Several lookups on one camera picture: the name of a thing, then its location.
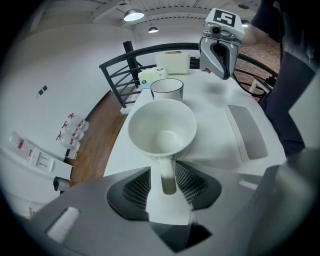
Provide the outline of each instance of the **plastic bottle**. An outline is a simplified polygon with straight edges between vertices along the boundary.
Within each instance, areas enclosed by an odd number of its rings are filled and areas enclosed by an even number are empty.
[[[29,161],[35,146],[22,138],[17,132],[13,131],[9,137],[8,148],[19,157]]]
[[[89,122],[85,121],[82,117],[74,115],[74,113],[72,113],[68,116],[68,118],[70,118],[70,120],[68,120],[67,122],[68,124],[72,124],[84,132],[88,130],[90,124]]]
[[[78,142],[81,141],[81,139],[85,135],[85,133],[82,130],[80,130],[77,126],[74,126],[72,124],[67,124],[67,121],[64,122],[64,125],[62,126],[62,128],[64,128],[64,131],[66,134],[71,135]]]
[[[80,142],[77,141],[74,137],[72,137],[69,134],[66,134],[66,133],[61,134],[61,131],[60,131],[60,134],[58,135],[56,140],[60,140],[61,144],[68,150],[73,150],[75,152],[79,151]]]

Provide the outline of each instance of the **white mug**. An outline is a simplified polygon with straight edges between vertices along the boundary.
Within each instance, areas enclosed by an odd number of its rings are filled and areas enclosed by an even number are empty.
[[[175,78],[160,79],[151,84],[150,90],[154,100],[172,99],[182,102],[184,83]]]
[[[197,121],[192,110],[172,99],[151,101],[140,107],[129,120],[133,144],[160,165],[162,190],[176,192],[173,163],[183,155],[196,136]]]

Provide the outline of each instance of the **baseboard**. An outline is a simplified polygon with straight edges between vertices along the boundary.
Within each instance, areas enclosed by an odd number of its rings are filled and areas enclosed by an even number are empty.
[[[92,116],[92,114],[96,111],[96,109],[99,107],[99,105],[104,101],[104,99],[111,93],[111,90],[109,90],[99,101],[98,103],[93,107],[93,109],[90,111],[90,113],[86,116],[84,120],[88,121],[89,118]]]

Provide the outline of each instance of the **person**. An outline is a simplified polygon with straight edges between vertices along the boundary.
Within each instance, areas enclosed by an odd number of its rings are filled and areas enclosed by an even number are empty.
[[[318,3],[262,0],[256,15],[244,28],[243,47],[261,43],[267,37],[283,40],[284,53],[273,90],[260,102],[283,145],[286,156],[305,148],[289,110],[319,69],[317,31]]]

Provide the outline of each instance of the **ceiling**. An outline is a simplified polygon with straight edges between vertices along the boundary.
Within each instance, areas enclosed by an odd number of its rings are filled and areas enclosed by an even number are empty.
[[[212,8],[218,8],[250,21],[260,0],[130,0],[128,4],[121,5],[122,2],[123,0],[49,0],[39,8],[34,19],[37,18],[39,24],[47,19],[69,16],[86,19],[88,23],[132,28],[142,23],[165,19],[172,19],[172,23],[175,19],[205,20]],[[240,8],[239,4],[245,4],[249,8]],[[145,16],[136,21],[124,21],[125,12],[131,8],[142,10]]]

